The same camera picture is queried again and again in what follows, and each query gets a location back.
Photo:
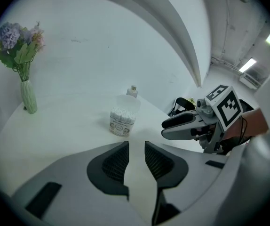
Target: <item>cotton swab container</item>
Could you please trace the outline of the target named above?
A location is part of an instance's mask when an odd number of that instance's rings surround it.
[[[140,101],[133,96],[117,97],[117,106],[110,113],[110,131],[117,136],[128,137],[140,109]]]

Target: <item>white wall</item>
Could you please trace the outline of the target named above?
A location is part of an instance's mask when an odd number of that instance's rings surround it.
[[[112,1],[18,0],[0,25],[5,21],[28,28],[40,21],[45,30],[46,46],[31,67],[37,97],[88,91],[119,95],[135,84],[141,96],[167,113],[194,84],[163,36]],[[0,132],[20,103],[19,77],[0,63]]]
[[[253,108],[257,108],[258,103],[254,97],[256,90],[248,88],[239,81],[239,77],[234,73],[218,66],[210,66],[208,75],[206,76],[202,88],[195,88],[193,85],[188,87],[184,94],[184,98],[194,98],[197,101],[204,98],[209,92],[214,90],[218,85],[232,86],[239,99],[246,101]]]

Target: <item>white table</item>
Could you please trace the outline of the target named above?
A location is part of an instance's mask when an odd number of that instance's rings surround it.
[[[124,184],[130,203],[151,223],[157,183],[144,160],[144,142],[164,143],[203,152],[197,141],[169,141],[161,123],[168,116],[142,97],[129,137],[109,132],[113,95],[62,95],[37,98],[38,111],[28,114],[21,104],[0,134],[0,190],[12,195],[36,173],[64,156],[120,141],[129,141],[129,164]]]

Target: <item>green vase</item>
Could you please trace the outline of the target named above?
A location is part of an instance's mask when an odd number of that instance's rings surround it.
[[[29,114],[34,114],[38,107],[32,84],[29,80],[21,82],[21,97]]]

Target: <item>ceiling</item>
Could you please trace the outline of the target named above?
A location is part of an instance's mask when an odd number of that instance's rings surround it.
[[[270,74],[270,15],[258,0],[205,0],[212,31],[212,61],[237,72],[250,58],[257,61],[245,71],[259,85]]]

